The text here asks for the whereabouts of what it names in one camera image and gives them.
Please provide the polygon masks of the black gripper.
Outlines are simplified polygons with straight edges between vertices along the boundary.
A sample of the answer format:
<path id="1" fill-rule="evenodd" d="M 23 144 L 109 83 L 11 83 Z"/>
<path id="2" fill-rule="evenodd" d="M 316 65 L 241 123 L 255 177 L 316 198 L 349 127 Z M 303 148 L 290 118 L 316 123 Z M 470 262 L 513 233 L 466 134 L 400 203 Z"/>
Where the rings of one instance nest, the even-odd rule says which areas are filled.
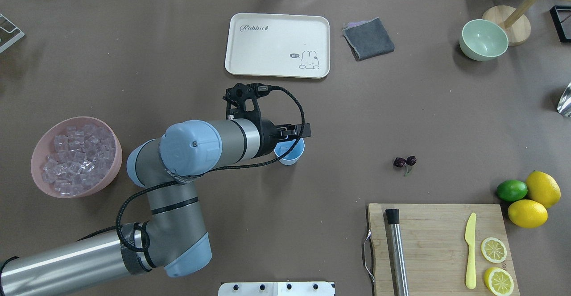
<path id="1" fill-rule="evenodd" d="M 279 142 L 311 137 L 312 132 L 310 124 L 283 124 L 275 126 L 270 120 L 261 120 L 259 135 L 259 156 L 264 156 L 272 152 Z"/>

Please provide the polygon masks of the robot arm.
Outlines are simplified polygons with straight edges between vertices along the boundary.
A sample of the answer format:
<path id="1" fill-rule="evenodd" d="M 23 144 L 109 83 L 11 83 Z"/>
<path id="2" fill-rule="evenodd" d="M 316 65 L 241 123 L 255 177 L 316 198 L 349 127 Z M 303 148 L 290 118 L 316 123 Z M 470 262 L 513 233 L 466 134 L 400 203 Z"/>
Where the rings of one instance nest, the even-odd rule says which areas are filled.
<path id="1" fill-rule="evenodd" d="M 212 259 L 198 191 L 200 177 L 243 169 L 279 143 L 311 136 L 311 125 L 264 118 L 190 120 L 170 126 L 127 160 L 139 192 L 118 208 L 113 229 L 63 247 L 10 258 L 1 268 L 3 296 L 65 296 L 124 276 L 164 269 L 181 278 Z"/>

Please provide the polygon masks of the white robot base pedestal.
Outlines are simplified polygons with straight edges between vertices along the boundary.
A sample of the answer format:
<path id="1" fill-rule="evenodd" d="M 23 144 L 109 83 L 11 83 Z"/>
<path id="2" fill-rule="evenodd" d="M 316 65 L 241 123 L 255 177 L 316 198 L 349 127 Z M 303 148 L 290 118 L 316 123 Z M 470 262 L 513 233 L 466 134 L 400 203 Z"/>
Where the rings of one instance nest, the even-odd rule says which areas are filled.
<path id="1" fill-rule="evenodd" d="M 221 284 L 219 296 L 335 296 L 334 282 L 227 282 Z"/>

